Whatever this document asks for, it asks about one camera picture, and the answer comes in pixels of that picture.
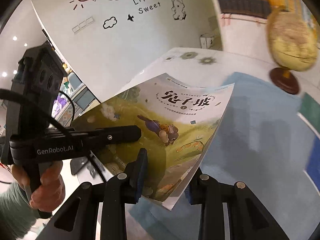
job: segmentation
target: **rabbit illustration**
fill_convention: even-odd
[[[173,124],[160,124],[157,120],[150,120],[149,118],[144,117],[143,115],[137,115],[137,117],[143,120],[146,123],[146,127],[156,133],[161,141],[168,146],[173,144],[174,141],[179,137],[178,128]]]

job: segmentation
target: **cable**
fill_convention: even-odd
[[[0,183],[3,183],[3,184],[11,184],[12,182],[5,182],[5,181],[0,180]]]
[[[7,89],[0,89],[0,99],[3,100],[8,100],[8,101],[12,101],[15,103],[18,103],[20,105],[25,105],[25,106],[29,106],[34,108],[36,111],[38,111],[38,113],[44,117],[45,119],[47,119],[55,128],[57,128],[60,132],[62,132],[65,136],[67,136],[68,138],[70,138],[72,140],[72,135],[68,132],[68,130],[66,128],[64,128],[60,123],[58,123],[58,121],[56,121],[52,116],[48,115],[46,112],[44,112],[39,106],[37,106],[34,102],[31,102],[29,99],[27,99],[25,96],[7,90]],[[102,179],[103,182],[107,182],[105,177],[103,176],[101,170],[99,169],[99,167],[97,166],[97,164],[94,162],[94,160],[92,159],[92,157],[87,156],[88,160],[91,162],[92,166],[96,169],[96,171],[98,172],[100,178]]]
[[[68,100],[70,101],[70,104],[72,105],[72,117],[71,117],[71,122],[70,122],[70,126],[71,126],[71,123],[72,121],[75,119],[75,112],[76,112],[76,109],[75,109],[75,104],[73,103],[72,99],[63,91],[59,91],[60,93],[62,93],[63,95],[66,96],[66,98],[68,98]]]

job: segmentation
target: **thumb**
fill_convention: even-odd
[[[24,186],[28,186],[30,184],[30,178],[21,166],[17,166],[14,164],[11,167],[11,173],[21,188],[24,189]]]

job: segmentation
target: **white ceiling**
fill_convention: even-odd
[[[46,41],[42,28],[33,10],[31,0],[23,0],[0,34],[0,88],[10,89],[13,71],[26,49],[39,46]]]

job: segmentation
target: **blue table mat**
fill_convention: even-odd
[[[243,73],[224,85],[231,83],[202,172],[222,183],[245,182],[291,240],[307,240],[320,221],[320,197],[303,172],[315,135],[297,116],[301,100]],[[130,210],[155,240],[198,239],[200,212],[184,194],[172,211],[143,198]]]

